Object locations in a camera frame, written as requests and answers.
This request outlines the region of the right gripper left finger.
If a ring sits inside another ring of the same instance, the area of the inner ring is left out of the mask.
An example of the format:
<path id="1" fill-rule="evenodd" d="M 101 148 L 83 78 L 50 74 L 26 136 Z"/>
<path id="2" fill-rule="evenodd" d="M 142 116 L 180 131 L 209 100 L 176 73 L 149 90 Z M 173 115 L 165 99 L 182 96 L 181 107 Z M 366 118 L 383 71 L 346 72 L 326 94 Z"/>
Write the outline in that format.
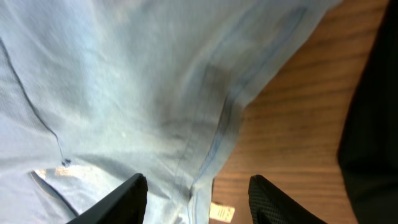
<path id="1" fill-rule="evenodd" d="M 147 180 L 131 178 L 68 224 L 142 224 L 147 204 Z"/>

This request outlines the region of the light blue t-shirt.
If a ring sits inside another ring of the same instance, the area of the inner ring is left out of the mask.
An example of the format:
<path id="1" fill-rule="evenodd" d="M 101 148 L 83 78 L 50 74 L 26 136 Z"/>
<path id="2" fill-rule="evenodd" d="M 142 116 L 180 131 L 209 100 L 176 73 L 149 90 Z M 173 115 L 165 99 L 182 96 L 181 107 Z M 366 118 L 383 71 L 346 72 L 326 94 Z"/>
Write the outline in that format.
<path id="1" fill-rule="evenodd" d="M 1 222 L 67 223 L 136 173 L 145 223 L 208 223 L 243 109 L 336 5 L 1 2 Z"/>

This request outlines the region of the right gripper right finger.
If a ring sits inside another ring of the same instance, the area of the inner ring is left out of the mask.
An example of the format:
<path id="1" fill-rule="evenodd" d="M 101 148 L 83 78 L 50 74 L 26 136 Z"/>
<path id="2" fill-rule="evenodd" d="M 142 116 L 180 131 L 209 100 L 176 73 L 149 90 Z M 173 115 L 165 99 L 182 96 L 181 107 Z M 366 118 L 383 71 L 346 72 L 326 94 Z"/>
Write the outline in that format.
<path id="1" fill-rule="evenodd" d="M 250 178 L 253 224 L 326 224 L 261 175 Z"/>

